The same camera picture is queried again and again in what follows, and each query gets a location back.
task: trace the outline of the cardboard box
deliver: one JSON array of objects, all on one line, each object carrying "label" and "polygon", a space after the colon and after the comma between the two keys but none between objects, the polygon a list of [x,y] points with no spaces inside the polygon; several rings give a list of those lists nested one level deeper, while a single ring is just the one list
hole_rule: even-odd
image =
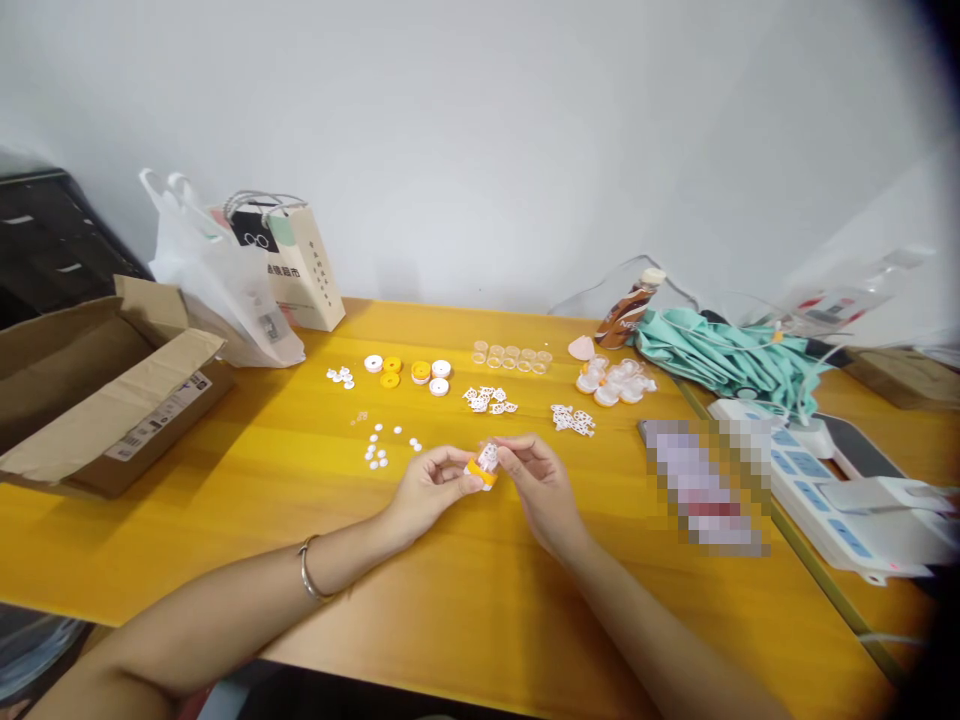
[{"label": "cardboard box", "polygon": [[117,297],[0,332],[0,481],[116,497],[233,386],[176,287],[115,280]]},{"label": "cardboard box", "polygon": [[904,410],[960,410],[960,377],[913,350],[848,348],[844,372]]}]

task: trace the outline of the silver bangle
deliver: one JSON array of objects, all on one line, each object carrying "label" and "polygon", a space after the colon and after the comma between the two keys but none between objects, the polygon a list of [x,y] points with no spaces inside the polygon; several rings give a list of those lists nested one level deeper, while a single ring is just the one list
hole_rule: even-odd
[{"label": "silver bangle", "polygon": [[317,602],[326,604],[333,600],[334,595],[324,595],[322,592],[317,590],[316,586],[313,584],[313,581],[310,580],[310,575],[307,573],[307,548],[310,547],[310,543],[313,540],[316,540],[318,537],[320,536],[311,535],[304,540],[303,545],[301,545],[300,549],[297,550],[297,555],[300,556],[300,577],[303,578],[303,586],[307,589],[307,594]]}]

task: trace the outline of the white plastic bag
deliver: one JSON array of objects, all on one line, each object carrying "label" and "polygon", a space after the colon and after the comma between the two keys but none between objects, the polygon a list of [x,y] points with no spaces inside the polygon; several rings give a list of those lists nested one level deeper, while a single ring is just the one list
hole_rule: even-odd
[{"label": "white plastic bag", "polygon": [[235,367],[303,362],[303,342],[263,272],[266,250],[241,246],[204,210],[185,176],[173,174],[164,184],[145,169],[140,182],[160,213],[150,270],[157,282],[180,287],[190,324],[225,338],[220,357]]}]

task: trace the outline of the white wall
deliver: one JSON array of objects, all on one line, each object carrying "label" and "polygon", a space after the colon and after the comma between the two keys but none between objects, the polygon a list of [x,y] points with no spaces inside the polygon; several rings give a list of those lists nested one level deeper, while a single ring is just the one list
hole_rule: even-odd
[{"label": "white wall", "polygon": [[[726,290],[778,299],[824,247],[955,246],[956,127],[905,4],[8,0],[0,143],[144,260],[150,166],[311,199],[347,294],[543,312],[647,252],[736,314]],[[915,304],[955,324],[943,267],[858,340],[916,336]]]}]

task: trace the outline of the wooden table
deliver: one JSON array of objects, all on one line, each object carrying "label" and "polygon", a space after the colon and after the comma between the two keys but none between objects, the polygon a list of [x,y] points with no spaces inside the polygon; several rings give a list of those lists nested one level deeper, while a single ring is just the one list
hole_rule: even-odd
[{"label": "wooden table", "polygon": [[[366,517],[424,445],[542,433],[567,463],[585,520],[680,619],[755,674],[796,717],[874,716],[890,686],[791,551],[702,557],[669,529],[646,472],[641,418],[693,418],[677,387],[602,410],[573,387],[570,318],[350,300],[332,334],[301,333],[308,360],[237,372],[238,387],[119,500],[0,487],[0,600],[119,625],[213,567]],[[474,340],[547,349],[543,376],[470,362]],[[363,370],[371,353],[406,363],[396,390]],[[410,381],[414,360],[446,358],[452,391]],[[357,386],[326,378],[353,368]],[[469,386],[502,386],[520,409],[477,415]],[[549,406],[585,408],[593,438],[555,432]],[[358,413],[369,418],[358,421]],[[390,465],[363,460],[374,423]],[[515,488],[458,503],[411,550],[267,648],[286,663],[549,717],[654,716],[642,687],[558,565],[526,527]]]},{"label": "wooden table", "polygon": [[[697,385],[688,383],[684,390],[704,406],[715,399]],[[820,411],[852,422],[909,477],[933,485],[957,484],[960,414],[901,410],[840,370],[824,373],[814,396]],[[844,477],[836,465],[827,464]],[[779,522],[800,557],[813,560],[809,569],[857,635],[926,636],[936,604],[912,580],[889,578],[887,587],[870,585],[856,573],[827,565],[786,513]],[[916,645],[900,642],[869,641],[866,647],[895,680],[912,667],[919,653]]]}]

